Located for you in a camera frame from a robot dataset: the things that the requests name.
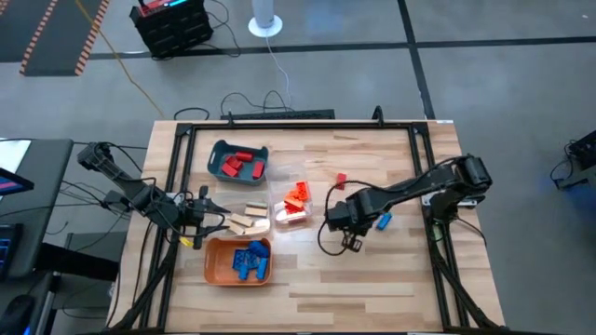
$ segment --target orange container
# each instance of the orange container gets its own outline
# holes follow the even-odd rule
[[[249,248],[250,242],[250,240],[212,238],[205,250],[205,280],[207,283],[218,286],[261,286],[266,284],[271,277],[271,264],[273,263],[271,243],[266,238],[261,239],[261,243],[269,249],[264,280],[257,279],[256,270],[249,271],[247,280],[240,280],[238,271],[232,268],[236,249]]]

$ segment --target gray floor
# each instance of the gray floor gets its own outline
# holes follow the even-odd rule
[[[248,1],[224,1],[242,47],[263,46],[246,33]],[[418,41],[595,35],[593,1],[408,1]],[[119,51],[145,50],[128,20],[126,2],[112,2],[102,28]],[[272,45],[404,41],[400,11],[389,0],[277,0],[285,28]],[[207,1],[221,17],[222,9]],[[226,30],[211,41],[230,47]],[[94,52],[106,52],[98,42]],[[557,192],[550,169],[562,147],[596,129],[593,44],[540,47],[466,47],[420,51],[439,119],[453,119],[466,152],[480,155],[494,186],[479,213],[508,325],[515,329],[591,334],[596,328],[596,194],[579,187]],[[380,104],[387,117],[424,118],[407,50],[278,54],[291,79],[292,107],[335,109],[338,118],[369,118]],[[186,106],[219,113],[232,91],[261,101],[270,89],[284,99],[285,81],[269,55],[127,60],[133,76],[168,116]],[[24,78],[18,64],[0,64],[4,137],[70,137],[146,145],[155,110],[113,60],[94,60],[81,77]],[[226,104],[251,111],[240,100]],[[143,152],[133,152],[139,161]],[[67,181],[113,188],[75,161]],[[101,209],[56,210],[50,230],[103,232],[114,216]],[[118,231],[127,224],[120,223]],[[48,240],[63,243],[64,235]],[[55,334],[98,329],[59,315]]]

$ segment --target wooden table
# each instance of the wooden table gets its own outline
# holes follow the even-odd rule
[[[428,122],[428,126],[437,161],[461,154],[454,124]],[[156,122],[149,143],[142,175],[157,177],[159,187],[164,187],[166,180],[175,128],[174,121]],[[270,164],[305,162],[315,215],[292,230],[272,228],[267,238],[272,241],[275,255],[273,272],[269,284],[263,287],[210,286],[203,277],[204,248],[197,251],[181,246],[167,331],[441,330],[419,200],[393,207],[393,221],[384,232],[371,229],[360,253],[347,251],[340,257],[330,257],[317,245],[325,194],[338,172],[346,173],[349,179],[383,186],[414,176],[406,131],[200,130],[189,190],[196,193],[200,185],[206,184],[216,204],[241,213],[245,202],[266,199],[266,184],[249,188],[216,181],[207,171],[207,159],[220,139],[250,147],[264,145],[269,148]],[[418,143],[424,165],[423,146],[421,141]],[[183,154],[174,190],[180,188],[182,165]],[[336,191],[330,203],[358,188]],[[474,210],[461,210],[460,216],[479,225]],[[131,306],[147,224],[147,219],[136,213],[130,221],[122,257],[122,292],[113,324]],[[139,291],[146,281],[155,231],[145,248]],[[451,232],[464,287],[494,322],[503,324],[482,240],[456,223]],[[324,246],[338,249],[341,235],[325,229]],[[457,324],[453,292],[446,281],[445,287],[452,320]],[[154,297],[150,325],[156,323],[161,291],[158,288]]]

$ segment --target black metal frame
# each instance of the black metal frame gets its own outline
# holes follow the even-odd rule
[[[435,164],[434,154],[432,151],[432,144],[430,142],[429,132],[428,132],[428,125],[427,122],[387,122],[384,117],[383,113],[380,108],[377,107],[375,109],[374,114],[372,116],[374,121],[362,121],[362,122],[342,122],[342,121],[331,121],[331,122],[313,122],[309,120],[305,121],[294,121],[291,123],[264,123],[258,121],[246,121],[246,122],[234,122],[233,120],[219,123],[203,123],[203,124],[191,124],[191,123],[181,123],[178,124],[176,127],[176,133],[174,138],[174,143],[172,147],[171,159],[169,164],[169,171],[168,171],[168,179],[166,182],[166,192],[172,192],[173,184],[174,184],[174,176],[176,174],[176,165],[180,158],[180,150],[183,142],[183,138],[188,136],[188,145],[186,147],[186,152],[184,155],[184,164],[183,164],[183,175],[181,180],[181,189],[183,191],[187,188],[189,177],[190,177],[190,169],[193,164],[193,152],[195,150],[196,145],[196,134],[199,130],[227,130],[227,129],[403,129],[408,131],[408,137],[410,140],[410,149],[412,152],[413,158],[413,167],[416,176],[423,173],[422,162],[420,159],[420,154],[418,152],[417,147],[417,136],[422,138],[427,162],[430,166]],[[430,212],[422,206],[423,218],[425,223],[425,231],[427,236],[433,236],[433,222]],[[156,235],[156,242],[153,250],[153,255],[151,259],[151,267],[149,269],[149,278],[151,274],[154,274],[156,268],[159,264],[160,256],[161,256],[161,249],[163,248],[163,241],[165,237],[165,229],[158,229]],[[459,281],[459,273],[457,271],[457,264],[454,255],[454,246],[453,241],[451,239],[451,235],[448,229],[443,228],[442,235],[444,236],[444,247],[445,253],[447,256],[447,266],[450,272],[453,274],[453,278]],[[177,250],[177,243],[178,236],[173,235],[171,237],[172,247],[176,248]],[[428,249],[429,252],[431,250],[431,239],[427,239],[428,242]],[[174,267],[172,266],[169,269],[168,273],[166,274],[164,280],[164,287],[163,293],[161,296],[161,302],[159,307],[159,314],[157,319],[157,327],[165,329],[166,326],[166,318],[169,309],[169,296],[171,293],[171,285],[173,280],[173,272]],[[450,328],[452,326],[452,321],[449,316],[449,308],[445,294],[445,287],[443,284],[442,274],[438,266],[432,267],[432,274],[433,279],[435,282],[435,287],[437,290],[437,300],[439,303],[439,310],[440,310],[440,319],[443,328]],[[467,311],[464,307],[463,303],[460,301],[459,297],[455,295],[455,303],[457,307],[457,313],[459,316],[459,326],[467,328],[469,327],[469,322],[467,319]],[[146,328],[149,318],[149,311],[151,310],[151,305],[148,304],[142,312],[142,319],[139,325],[140,328]]]

